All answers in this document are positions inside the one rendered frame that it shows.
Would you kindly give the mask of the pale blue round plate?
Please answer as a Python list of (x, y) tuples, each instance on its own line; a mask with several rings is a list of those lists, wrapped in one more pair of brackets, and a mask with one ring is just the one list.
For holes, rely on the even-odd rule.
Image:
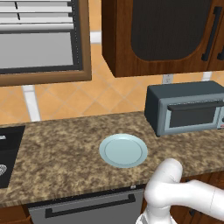
[(140, 165), (148, 155), (146, 143), (130, 134), (114, 134), (106, 137), (99, 146), (101, 158), (118, 168)]

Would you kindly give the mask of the black sink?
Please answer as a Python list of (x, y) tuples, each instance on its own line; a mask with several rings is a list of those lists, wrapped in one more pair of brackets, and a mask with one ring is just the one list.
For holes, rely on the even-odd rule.
[(7, 188), (25, 126), (0, 128), (0, 189)]

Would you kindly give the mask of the grey dishwasher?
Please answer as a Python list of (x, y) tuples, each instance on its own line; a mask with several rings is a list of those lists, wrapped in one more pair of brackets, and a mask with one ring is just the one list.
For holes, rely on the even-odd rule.
[(144, 186), (51, 199), (27, 205), (33, 224), (135, 224)]

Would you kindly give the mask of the grey toaster oven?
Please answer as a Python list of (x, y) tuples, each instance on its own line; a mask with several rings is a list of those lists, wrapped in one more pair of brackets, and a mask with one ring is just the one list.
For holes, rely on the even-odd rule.
[(157, 137), (186, 133), (165, 131), (167, 106), (215, 100), (224, 101), (224, 87), (212, 80), (148, 86), (144, 116)]

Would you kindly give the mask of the toaster oven glass door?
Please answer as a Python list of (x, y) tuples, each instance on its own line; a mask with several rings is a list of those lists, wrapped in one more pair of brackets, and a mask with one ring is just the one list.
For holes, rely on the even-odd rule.
[(167, 109), (164, 130), (169, 132), (220, 129), (224, 126), (224, 106), (186, 111)]

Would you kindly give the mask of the wood framed window with blinds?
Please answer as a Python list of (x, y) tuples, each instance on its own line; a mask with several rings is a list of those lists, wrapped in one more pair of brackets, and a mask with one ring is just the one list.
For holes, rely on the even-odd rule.
[(88, 0), (0, 0), (0, 87), (91, 79)]

